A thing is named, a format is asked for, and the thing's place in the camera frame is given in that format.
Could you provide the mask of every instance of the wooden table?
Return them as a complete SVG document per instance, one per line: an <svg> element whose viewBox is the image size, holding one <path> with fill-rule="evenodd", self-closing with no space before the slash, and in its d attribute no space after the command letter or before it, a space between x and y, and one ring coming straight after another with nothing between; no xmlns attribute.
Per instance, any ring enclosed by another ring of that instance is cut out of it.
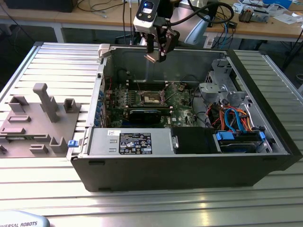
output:
<svg viewBox="0 0 303 227"><path fill-rule="evenodd" d="M102 3L105 0L91 0L91 4ZM117 6L106 10L107 18L95 15L91 12L85 12L77 7L72 13L62 13L43 10L27 10L27 9L8 9L0 0L4 9L20 24L30 26L49 26L55 31L57 41L64 43L64 34L62 28L82 28L96 30L123 30L122 10L123 6ZM235 0L225 0L229 4L233 4ZM120 4L120 0L112 0L110 3L97 6L96 8L107 8L116 4ZM87 0L81 3L81 7L89 10ZM132 18L134 18L138 9L137 3L132 3ZM303 10L303 6L292 5L290 9ZM295 42L301 32L299 23L287 25L274 18L270 18L268 23L242 23L239 22L238 14L235 14L232 21L238 23L235 38L258 39L258 40L274 40ZM14 22L0 8L0 24L14 24ZM129 4L125 7L125 30L130 31L130 10ZM204 47L211 46L215 37L220 36L223 31L220 25L214 25L206 30L207 36Z"/></svg>

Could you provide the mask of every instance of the workbench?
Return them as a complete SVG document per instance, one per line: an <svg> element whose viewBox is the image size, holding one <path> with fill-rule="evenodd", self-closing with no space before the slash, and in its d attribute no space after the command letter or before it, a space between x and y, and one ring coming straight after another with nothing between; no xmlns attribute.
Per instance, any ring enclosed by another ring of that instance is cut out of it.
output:
<svg viewBox="0 0 303 227"><path fill-rule="evenodd" d="M82 104L74 139L83 137L97 74L98 45L44 43L34 46L0 93L0 121L13 95L40 102L36 82L48 85L57 102ZM265 78L256 79L256 83ZM275 83L266 86L274 88ZM285 99L285 105L291 104ZM280 108L281 113L287 109ZM303 151L301 119L288 130ZM303 161L273 172L253 187L141 192L88 192L66 158L0 158L0 210L44 215L53 227L254 226L301 227Z"/></svg>
<svg viewBox="0 0 303 227"><path fill-rule="evenodd" d="M3 0L0 0L4 9L19 23L20 25L29 26L46 26L54 29L57 41L64 43L63 28L81 28L95 30L116 30L123 31L122 9L123 6L118 6L107 10L107 18L95 15L91 12L85 12L77 7L72 13L62 13L43 10L29 9L8 9ZM100 0L91 0L92 4L100 3ZM235 0L225 0L224 2L235 3ZM102 5L104 8L121 3L119 0L113 0L109 4ZM81 7L89 9L87 1L82 2ZM134 18L138 9L137 3L132 3L132 17ZM291 5L290 10L303 10L302 6ZM280 22L272 17L268 23L242 23L239 22L238 14L235 14L232 21L238 23L234 38L242 39L257 39L257 40L273 40L295 42L301 32L300 24L294 23L288 25ZM130 10L129 4L125 6L125 30L130 31ZM14 22L0 9L0 24L14 24ZM204 34L207 39L204 48L210 48L215 37L221 35L223 28L220 25L209 27Z"/></svg>

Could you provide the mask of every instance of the black cable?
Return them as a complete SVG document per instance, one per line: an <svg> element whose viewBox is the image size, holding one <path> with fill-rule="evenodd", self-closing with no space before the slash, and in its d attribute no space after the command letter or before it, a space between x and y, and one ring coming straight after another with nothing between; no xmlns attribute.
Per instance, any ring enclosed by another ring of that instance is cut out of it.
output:
<svg viewBox="0 0 303 227"><path fill-rule="evenodd" d="M223 24L223 23L226 23L226 22L230 21L233 18L234 12L233 12L233 9L232 9L232 7L230 5L228 5L228 4L224 3L224 2L214 2L214 3L210 3L210 4L207 4L207 5L203 6L203 7L201 7L200 9L194 11L192 14L190 14L187 17L181 19L180 21L171 23L170 26L179 25L179 24L187 21L188 19L191 19L194 15L198 14L199 12L203 11L204 9L208 9L209 7L213 7L213 6L224 6L224 7L228 8L230 10L230 12L231 12L231 16L228 19L226 19L226 20L220 20L220 21L209 20L209 19L201 16L201 18L204 21L209 22L209 23L213 23L213 24Z"/></svg>
<svg viewBox="0 0 303 227"><path fill-rule="evenodd" d="M104 11L104 10L111 9L111 8L113 8L113 7L116 7L116 6L122 6L122 5L124 5L124 3L121 3L121 4L117 4L117 5L111 6L111 7L107 7L107 8L105 8L105 9L87 10L87 9L83 9L83 8L80 7L80 3L82 3L83 1L84 1L84 0L81 0L81 1L77 4L77 8L78 8L78 9L81 9L82 11L85 11L85 12L98 12L98 11Z"/></svg>
<svg viewBox="0 0 303 227"><path fill-rule="evenodd" d="M232 34L231 34L229 37L227 37L227 39L226 39L225 41L229 40L230 38L233 39L233 34L234 34L234 33L235 33L235 30L232 28ZM229 40L228 42L226 42L225 45L226 45L226 44L231 44L231 43L232 43L232 39Z"/></svg>
<svg viewBox="0 0 303 227"><path fill-rule="evenodd" d="M95 5L92 5L91 8L94 8L95 6L99 6L99 5L105 5L105 4L108 4L110 3L112 0L109 0L107 2L104 2L104 3L98 3L98 4L95 4Z"/></svg>
<svg viewBox="0 0 303 227"><path fill-rule="evenodd" d="M292 50L294 49L294 47L297 45L297 43L298 43L299 39L300 39L300 38L301 38L301 36L302 36L302 33L303 33L303 29L302 29L302 31L301 31L301 33L300 33L299 37L298 37L298 38L297 38L297 40L295 41L295 43L294 43L294 45L293 45L293 47L292 47L292 49L291 49L290 51L292 51Z"/></svg>
<svg viewBox="0 0 303 227"><path fill-rule="evenodd" d="M124 15L125 15L125 4L126 4L126 1L123 0L122 21L123 21L123 32L124 32L124 44L126 44L126 36L125 36L125 20L124 20Z"/></svg>
<svg viewBox="0 0 303 227"><path fill-rule="evenodd" d="M211 49L213 49L213 48L219 43L219 41L220 41L220 39L221 39L223 33L225 32L225 27L223 26L223 28L224 28L224 29L223 29L223 31L222 31L222 33L221 33L219 39L218 39L217 41L215 41L215 43L213 44L213 46L211 47Z"/></svg>
<svg viewBox="0 0 303 227"><path fill-rule="evenodd" d="M292 51L294 50L296 44L297 44L298 41L300 40L300 38L301 38L301 36L302 36L302 33L303 33L303 29L302 29L302 31L301 31L299 37L298 37L297 40L295 41L295 43L294 43L292 49L290 50L289 56L287 56L287 57L285 58L285 60L284 60L284 62L283 62L283 65L282 65L282 71L284 71L284 70L287 68L287 66L290 64L290 62L292 61L292 59L294 58L294 56L296 55L296 53L300 50L300 46L301 46L302 44L300 44L299 47L297 48L297 50L295 51L295 53L292 54Z"/></svg>
<svg viewBox="0 0 303 227"><path fill-rule="evenodd" d="M183 81L183 79L184 79L185 77L193 77L193 78L195 78L195 80L196 80L197 82L200 83L200 81L198 80L198 78L197 78L195 75L193 75L193 74L187 74L187 75L185 75L184 77L182 77L182 78L180 79L180 83L182 83L182 81Z"/></svg>
<svg viewBox="0 0 303 227"><path fill-rule="evenodd" d="M27 37L28 37L31 41L33 41L33 43L34 43L34 42L35 42L34 39L33 39L26 31L24 31L24 29L21 27L21 25L19 25L19 24L10 16L10 14L8 14L7 11L5 11L5 9L3 8L3 6L2 6L1 3L0 3L0 6L1 6L1 8L3 9L3 11L6 13L6 15L8 15L8 17L9 17L12 21L14 21L15 24L16 24L17 26L19 26L20 29L27 35Z"/></svg>

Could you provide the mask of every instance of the power supply label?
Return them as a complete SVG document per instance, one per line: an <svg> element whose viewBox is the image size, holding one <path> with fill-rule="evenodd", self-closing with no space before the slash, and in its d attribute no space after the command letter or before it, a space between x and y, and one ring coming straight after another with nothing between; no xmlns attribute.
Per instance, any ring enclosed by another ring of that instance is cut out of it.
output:
<svg viewBox="0 0 303 227"><path fill-rule="evenodd" d="M119 153L121 155L151 155L151 134L120 133Z"/></svg>

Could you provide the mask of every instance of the aluminum extrusion table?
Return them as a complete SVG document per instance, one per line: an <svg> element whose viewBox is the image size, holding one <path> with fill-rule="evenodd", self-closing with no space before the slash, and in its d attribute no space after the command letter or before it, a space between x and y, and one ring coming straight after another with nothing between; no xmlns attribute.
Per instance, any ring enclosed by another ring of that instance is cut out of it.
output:
<svg viewBox="0 0 303 227"><path fill-rule="evenodd" d="M92 44L34 46L0 93L0 121L10 110L12 95L39 102L32 87L46 82L47 92L58 102L71 97L82 104L74 133L75 139L81 138L97 73L97 49ZM262 83L262 77L256 78ZM292 87L288 79L282 80ZM279 84L263 82L273 91ZM276 108L287 111L278 103ZM288 122L300 149L302 119ZM88 192L65 158L0 158L0 176L0 210L44 215L54 227L303 225L303 161L271 173L254 187L242 188Z"/></svg>

